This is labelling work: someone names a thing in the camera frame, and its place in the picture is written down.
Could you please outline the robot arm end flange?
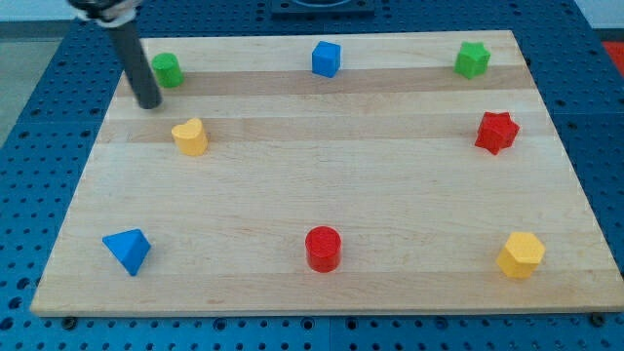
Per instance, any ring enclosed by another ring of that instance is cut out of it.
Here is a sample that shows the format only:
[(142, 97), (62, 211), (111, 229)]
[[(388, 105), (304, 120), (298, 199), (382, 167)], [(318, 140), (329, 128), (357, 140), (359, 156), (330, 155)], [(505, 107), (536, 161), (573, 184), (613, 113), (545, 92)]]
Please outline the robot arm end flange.
[(79, 20), (94, 20), (104, 28), (114, 28), (136, 18), (142, 0), (67, 0)]

